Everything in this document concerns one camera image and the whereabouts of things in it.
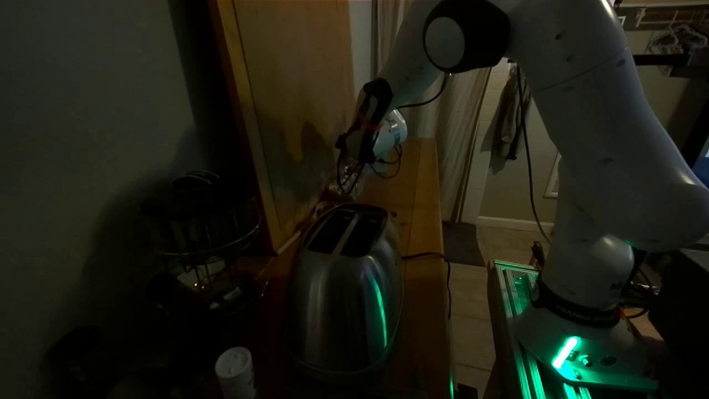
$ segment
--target stainless steel toaster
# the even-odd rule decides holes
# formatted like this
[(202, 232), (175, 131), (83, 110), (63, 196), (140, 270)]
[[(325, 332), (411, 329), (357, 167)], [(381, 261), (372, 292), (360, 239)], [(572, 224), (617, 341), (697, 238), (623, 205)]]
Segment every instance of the stainless steel toaster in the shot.
[(388, 210), (336, 205), (303, 234), (290, 274), (286, 341), (303, 374), (363, 381), (385, 364), (401, 322), (396, 232)]

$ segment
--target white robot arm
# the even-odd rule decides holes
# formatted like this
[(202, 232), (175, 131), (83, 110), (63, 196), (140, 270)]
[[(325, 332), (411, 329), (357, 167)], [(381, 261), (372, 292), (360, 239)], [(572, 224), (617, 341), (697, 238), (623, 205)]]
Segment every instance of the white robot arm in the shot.
[[(440, 70), (493, 66), (500, 56), (524, 69), (563, 155), (557, 234), (518, 341), (553, 365), (560, 341), (580, 336), (588, 355), (618, 360), (606, 381), (643, 374), (645, 360), (618, 317), (632, 247), (666, 250), (697, 239), (709, 230), (709, 190), (649, 108), (606, 0), (416, 2), (340, 147), (370, 162), (388, 110), (412, 101)], [(639, 377), (617, 385), (652, 384)]]

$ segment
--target toaster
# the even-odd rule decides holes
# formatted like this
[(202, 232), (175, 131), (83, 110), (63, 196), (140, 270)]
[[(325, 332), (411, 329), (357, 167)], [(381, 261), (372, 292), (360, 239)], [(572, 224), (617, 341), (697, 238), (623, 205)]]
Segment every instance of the toaster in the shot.
[(290, 274), (293, 365), (325, 384), (361, 384), (385, 365), (401, 323), (396, 230), (378, 205), (343, 204), (303, 234)]

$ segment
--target cabinet door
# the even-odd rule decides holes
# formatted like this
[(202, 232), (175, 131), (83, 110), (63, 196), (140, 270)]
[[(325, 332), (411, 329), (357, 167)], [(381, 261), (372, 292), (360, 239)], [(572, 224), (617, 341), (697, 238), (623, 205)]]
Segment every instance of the cabinet door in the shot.
[(348, 0), (212, 0), (211, 12), (280, 250), (335, 176), (335, 137), (353, 115)]

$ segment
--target cup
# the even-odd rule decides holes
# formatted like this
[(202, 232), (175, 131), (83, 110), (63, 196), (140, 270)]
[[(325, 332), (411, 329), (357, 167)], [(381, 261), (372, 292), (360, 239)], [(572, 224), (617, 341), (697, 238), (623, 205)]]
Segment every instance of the cup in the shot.
[(224, 399), (257, 399), (252, 360), (249, 348), (235, 346), (224, 351), (214, 364), (214, 372)]

